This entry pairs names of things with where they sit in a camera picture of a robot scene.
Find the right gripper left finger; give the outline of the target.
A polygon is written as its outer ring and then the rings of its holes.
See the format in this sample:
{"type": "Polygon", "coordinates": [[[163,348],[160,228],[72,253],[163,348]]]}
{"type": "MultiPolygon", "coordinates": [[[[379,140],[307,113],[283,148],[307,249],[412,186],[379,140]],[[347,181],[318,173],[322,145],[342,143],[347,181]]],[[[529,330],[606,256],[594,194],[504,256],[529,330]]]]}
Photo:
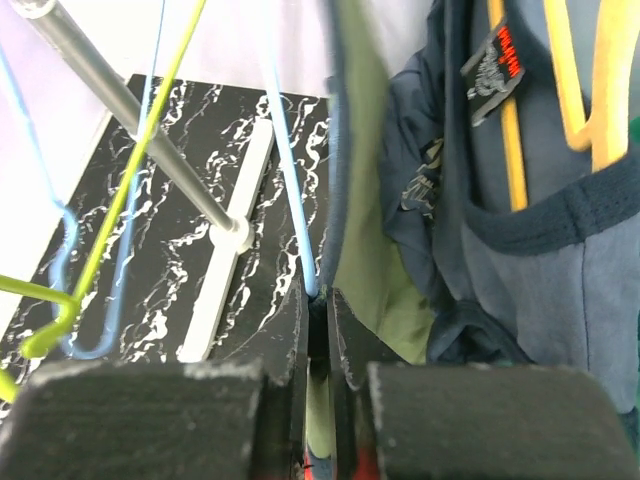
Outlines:
{"type": "Polygon", "coordinates": [[[299,479],[307,297],[222,360],[59,361],[36,370],[1,428],[1,475],[51,479],[299,479]]]}

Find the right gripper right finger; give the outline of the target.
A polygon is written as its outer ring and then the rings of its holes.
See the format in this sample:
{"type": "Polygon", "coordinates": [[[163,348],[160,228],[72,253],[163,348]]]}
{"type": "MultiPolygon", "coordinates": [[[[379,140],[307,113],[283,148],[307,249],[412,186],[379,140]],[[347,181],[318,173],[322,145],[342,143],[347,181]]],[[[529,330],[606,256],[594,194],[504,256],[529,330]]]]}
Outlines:
{"type": "Polygon", "coordinates": [[[607,397],[566,367],[404,362],[328,302],[338,479],[635,479],[607,397]]]}

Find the olive green tank top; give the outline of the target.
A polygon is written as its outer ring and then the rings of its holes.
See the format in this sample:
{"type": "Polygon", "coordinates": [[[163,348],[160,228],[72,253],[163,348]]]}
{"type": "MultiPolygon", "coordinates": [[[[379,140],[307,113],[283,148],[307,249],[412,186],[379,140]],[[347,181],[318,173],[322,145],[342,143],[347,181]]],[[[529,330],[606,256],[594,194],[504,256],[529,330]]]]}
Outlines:
{"type": "Polygon", "coordinates": [[[433,315],[383,232],[378,154],[388,76],[361,1],[326,1],[329,192],[319,295],[309,304],[306,444],[314,470],[348,479],[364,437],[354,393],[366,365],[421,363],[433,315]]]}

